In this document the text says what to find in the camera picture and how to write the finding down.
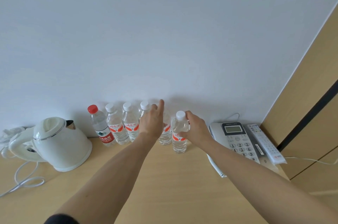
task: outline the red bottle cap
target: red bottle cap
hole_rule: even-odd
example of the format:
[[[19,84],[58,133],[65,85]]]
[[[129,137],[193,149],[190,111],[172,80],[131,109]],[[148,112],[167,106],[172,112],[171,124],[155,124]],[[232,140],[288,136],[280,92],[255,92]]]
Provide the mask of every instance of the red bottle cap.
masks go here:
[[[88,108],[87,108],[88,112],[90,114],[95,114],[97,111],[99,111],[99,109],[97,108],[96,105],[90,105]]]

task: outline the bottle with white cap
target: bottle with white cap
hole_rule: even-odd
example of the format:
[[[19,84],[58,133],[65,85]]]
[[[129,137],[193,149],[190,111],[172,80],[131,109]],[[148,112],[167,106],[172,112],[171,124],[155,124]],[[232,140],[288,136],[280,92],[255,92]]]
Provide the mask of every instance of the bottle with white cap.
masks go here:
[[[171,143],[171,117],[169,113],[164,110],[163,112],[163,132],[159,137],[158,141],[162,145],[169,145]]]
[[[187,139],[179,135],[179,132],[189,131],[189,122],[184,111],[177,111],[176,117],[172,120],[172,148],[180,154],[187,150]]]
[[[88,112],[90,115],[90,122],[96,132],[100,137],[103,144],[107,147],[110,147],[116,144],[116,140],[112,135],[112,132],[109,130],[108,124],[106,122],[105,114],[100,111],[96,105],[90,105],[88,107]]]
[[[124,103],[123,109],[123,123],[127,129],[130,141],[133,142],[139,134],[139,115],[134,111],[134,107],[130,102]]]
[[[149,102],[147,100],[144,100],[143,102],[141,102],[141,115],[140,118],[145,114],[148,113],[150,111],[150,105]]]
[[[106,105],[107,124],[118,144],[124,145],[130,142],[127,130],[122,121],[122,112],[117,110],[113,103]]]

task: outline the person's left hand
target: person's left hand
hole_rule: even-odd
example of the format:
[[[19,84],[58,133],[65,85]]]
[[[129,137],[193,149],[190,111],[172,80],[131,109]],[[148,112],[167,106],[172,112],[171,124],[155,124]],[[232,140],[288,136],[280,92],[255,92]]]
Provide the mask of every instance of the person's left hand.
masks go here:
[[[148,113],[140,119],[140,133],[157,140],[163,132],[163,110],[164,101],[159,101],[158,107],[156,104],[151,105]]]

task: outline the white remote control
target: white remote control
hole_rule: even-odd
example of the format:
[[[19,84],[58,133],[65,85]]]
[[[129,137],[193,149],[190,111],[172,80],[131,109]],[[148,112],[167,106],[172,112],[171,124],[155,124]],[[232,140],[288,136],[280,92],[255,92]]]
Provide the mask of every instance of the white remote control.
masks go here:
[[[278,149],[272,144],[272,142],[268,139],[265,133],[259,128],[257,124],[248,124],[247,127],[259,142],[259,144],[264,148],[266,154],[270,161],[276,164],[286,164],[285,158],[281,155]]]

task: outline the wahaha label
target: wahaha label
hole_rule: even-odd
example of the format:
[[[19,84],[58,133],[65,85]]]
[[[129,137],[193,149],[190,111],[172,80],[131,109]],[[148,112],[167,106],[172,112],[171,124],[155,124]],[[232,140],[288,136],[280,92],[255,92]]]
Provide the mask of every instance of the wahaha label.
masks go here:
[[[103,143],[109,143],[114,140],[114,136],[112,135],[112,132],[109,130],[109,127],[105,128],[102,131],[95,131],[95,132],[100,137]]]
[[[175,141],[184,141],[186,138],[181,137],[178,133],[173,132],[172,133],[172,138]]]
[[[167,132],[170,130],[170,124],[166,124],[166,123],[163,123],[164,124],[164,128],[163,128],[163,132]]]
[[[111,125],[109,125],[109,129],[112,132],[122,132],[123,131],[123,124],[122,123],[120,123],[120,124],[111,124]]]
[[[137,131],[139,129],[139,123],[124,124],[124,126],[130,132]]]

